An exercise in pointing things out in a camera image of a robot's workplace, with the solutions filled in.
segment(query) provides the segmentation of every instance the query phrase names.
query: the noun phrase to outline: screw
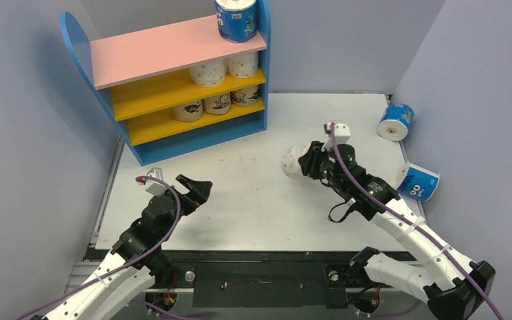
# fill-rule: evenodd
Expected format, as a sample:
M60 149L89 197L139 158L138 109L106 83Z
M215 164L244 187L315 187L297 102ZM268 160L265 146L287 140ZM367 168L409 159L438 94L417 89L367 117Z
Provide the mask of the screw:
M338 281L339 274L336 271L332 270L331 272L329 272L329 279L331 281Z
M188 271L185 273L185 280L187 282L192 282L195 279L195 273L193 271Z

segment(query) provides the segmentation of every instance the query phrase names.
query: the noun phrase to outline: shelf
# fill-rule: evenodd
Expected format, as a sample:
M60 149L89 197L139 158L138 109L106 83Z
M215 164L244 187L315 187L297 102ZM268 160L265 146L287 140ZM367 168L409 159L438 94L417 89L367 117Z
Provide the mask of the shelf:
M104 89L266 47L259 32L244 43L224 40L210 15L91 41L93 83Z
M113 115L115 120L122 121L264 82L266 78L258 70L250 78L227 74L221 84L202 87L193 82L188 69L178 70L112 87Z
M229 112L224 115L212 115L204 112L200 120L195 122L182 122L173 118L172 109L165 109L149 115L129 119L127 124L130 142L132 145L140 145L262 110L264 110L264 103L262 99L260 99L252 107L238 107L232 105Z
M265 130L264 111L208 125L198 129L154 140L134 148L140 154L141 165L149 165L184 153L203 149L232 139Z

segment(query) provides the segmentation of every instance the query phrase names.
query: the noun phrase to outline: shelf side panel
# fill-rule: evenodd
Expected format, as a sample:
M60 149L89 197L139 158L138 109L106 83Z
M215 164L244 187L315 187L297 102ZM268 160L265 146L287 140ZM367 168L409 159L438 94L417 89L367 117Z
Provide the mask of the shelf side panel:
M111 122L115 125L119 134L122 136L126 144L135 157L138 153L130 144L128 129L126 123L120 125L113 116L113 102L111 100L111 92L109 89L96 90L93 84L93 66L91 62L91 45L85 31L77 21L77 19L67 11L60 14L60 30L65 46L69 52L69 56L73 60L80 76L85 84L91 90L95 98L101 104L103 110L107 113Z
M258 111L242 117L138 145L136 149L143 160L143 164L141 165L149 165L154 162L260 132L264 130L261 122L263 112L264 111Z
M264 112L262 120L264 129L267 127L268 120L268 93L270 82L270 49L271 49L271 20L268 0L258 0L258 31L266 42L266 50L258 53L260 69L264 73L266 83L261 85L261 96L264 102Z

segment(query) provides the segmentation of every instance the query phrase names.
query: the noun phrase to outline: black cable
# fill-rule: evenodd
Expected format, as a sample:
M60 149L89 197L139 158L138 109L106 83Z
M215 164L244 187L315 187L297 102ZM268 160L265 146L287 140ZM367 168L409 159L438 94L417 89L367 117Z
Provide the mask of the black cable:
M350 295L350 301L348 301L349 304L351 304L352 302L354 302L356 299L360 298L361 295L363 295L366 291L370 290L370 289L374 289L376 288L377 285L371 285L369 287L366 287L360 291L358 291L358 293L356 293L355 295Z
M322 181L321 181L321 184L322 184L322 185L324 185L325 187L328 187L328 188L332 188L332 187L333 187L332 185L330 185L330 184L328 184L328 183L324 183L324 182L322 182Z
M346 220L346 218L348 217L348 215L352 212L352 211L350 211L350 208L348 208L348 210L346 210L345 215L344 215L342 218L338 219L338 220L333 220L333 218L331 217L331 214L333 214L333 210L334 210L334 209L336 209L336 208L338 208L338 207L340 207L340 206L342 206L342 205L344 205L344 204L346 204L346 201L345 201L345 202L341 202L341 203L339 203L338 205L335 205L334 207L332 207L332 208L331 208L331 210L329 211L329 215L327 216L327 219L328 219L330 222L334 222L334 223L341 223L341 222L343 222L344 220Z

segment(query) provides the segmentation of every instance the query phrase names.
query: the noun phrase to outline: light purple wall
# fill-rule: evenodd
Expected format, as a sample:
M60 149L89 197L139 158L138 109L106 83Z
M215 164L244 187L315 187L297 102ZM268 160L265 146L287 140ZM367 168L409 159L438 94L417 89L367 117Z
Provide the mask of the light purple wall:
M213 0L81 2L101 37L215 14ZM445 0L268 2L272 92L394 93Z
M117 134L65 49L73 0L0 0L0 320L63 292L83 256Z
M431 226L497 269L491 298L512 319L512 1L448 0L393 100L416 110L410 160L442 174Z

